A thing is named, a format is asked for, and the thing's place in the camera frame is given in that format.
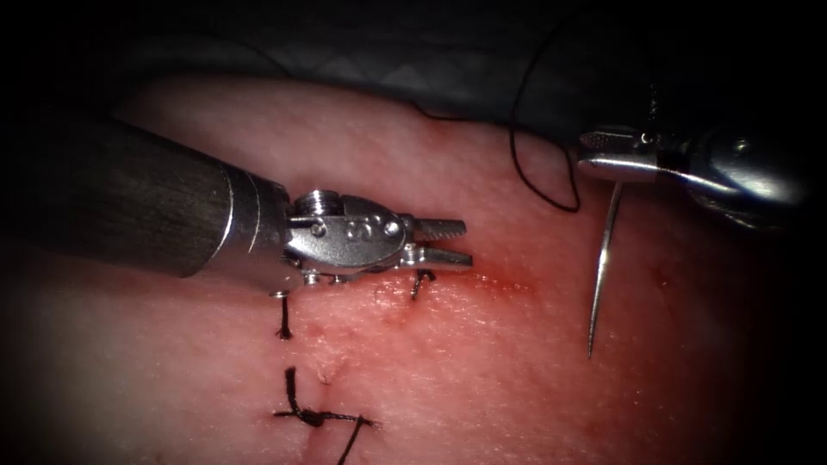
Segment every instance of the black suture thread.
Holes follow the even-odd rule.
[[[353,443],[356,442],[356,436],[359,434],[359,430],[362,429],[362,425],[366,423],[367,421],[364,418],[362,418],[362,415],[359,415],[359,417],[356,418],[356,426],[353,428],[351,438],[347,441],[347,445],[345,446],[345,452],[342,452],[342,456],[339,458],[337,465],[345,465],[345,459],[347,458],[347,455],[351,453]]]
[[[517,159],[517,144],[515,142],[515,133],[518,129],[525,130],[525,127],[520,125],[517,122],[517,110],[519,108],[519,103],[522,100],[523,93],[525,92],[525,87],[528,85],[528,80],[531,77],[532,73],[534,72],[534,68],[537,67],[537,63],[540,60],[540,57],[543,56],[543,52],[545,49],[548,48],[549,44],[551,43],[552,39],[555,38],[559,32],[564,29],[564,27],[572,21],[575,17],[585,12],[588,7],[593,6],[597,2],[585,2],[580,5],[579,8],[573,9],[567,16],[565,16],[560,22],[554,25],[554,27],[546,33],[543,41],[540,42],[540,45],[534,51],[532,55],[532,59],[529,61],[528,66],[523,73],[523,77],[520,80],[519,87],[517,89],[517,95],[514,97],[514,101],[511,106],[511,112],[508,115],[508,144],[511,150],[511,160],[514,163],[514,169],[517,171],[517,175],[519,176],[519,180],[525,184],[525,186],[530,189],[535,195],[543,199],[546,203],[550,204],[552,207],[558,208],[564,212],[568,213],[577,213],[580,211],[580,191],[577,189],[577,181],[575,180],[575,167],[571,161],[571,154],[569,150],[563,146],[563,144],[557,143],[553,140],[548,140],[550,143],[557,146],[561,152],[563,152],[563,156],[566,158],[566,169],[569,175],[569,185],[571,186],[571,193],[572,196],[575,198],[574,205],[565,205],[558,201],[555,201],[551,197],[548,197],[544,194],[540,189],[537,188],[528,178],[525,176],[523,172],[522,166],[519,164],[519,160]],[[454,116],[436,116],[436,115],[429,115],[420,105],[416,102],[412,102],[413,106],[418,109],[423,115],[437,121],[454,121],[454,122],[483,122],[479,120],[473,120],[470,118],[462,118],[462,117],[454,117]]]
[[[431,270],[416,270],[416,281],[413,282],[413,290],[411,291],[411,300],[415,301],[416,296],[420,293],[420,286],[422,281],[426,278],[428,281],[436,281],[437,277]]]
[[[376,424],[375,421],[362,418],[361,416],[354,417],[352,415],[344,415],[342,413],[315,412],[309,408],[299,408],[299,403],[295,399],[295,367],[288,367],[284,370],[284,382],[287,388],[287,402],[290,404],[290,410],[288,412],[274,412],[274,417],[297,417],[303,423],[317,428],[322,426],[326,419],[359,421],[361,418],[361,421],[368,426],[373,426]]]
[[[287,384],[287,401],[290,404],[290,411],[273,412],[274,417],[296,417],[299,420],[301,420],[301,422],[305,425],[310,425],[314,428],[321,427],[325,423],[326,419],[337,419],[356,422],[356,427],[353,429],[351,438],[347,442],[345,452],[342,453],[342,456],[339,458],[339,465],[345,463],[345,459],[347,458],[347,455],[350,454],[351,448],[353,447],[353,444],[356,442],[356,436],[359,434],[359,430],[362,429],[362,425],[377,425],[375,421],[368,420],[362,415],[354,417],[352,415],[343,415],[341,413],[314,412],[309,408],[300,409],[299,403],[295,399],[295,367],[288,367],[286,370],[284,370],[284,381],[285,384]]]
[[[293,333],[290,332],[290,326],[288,325],[287,313],[287,295],[285,295],[282,297],[282,327],[276,332],[282,341],[287,341],[293,338]]]

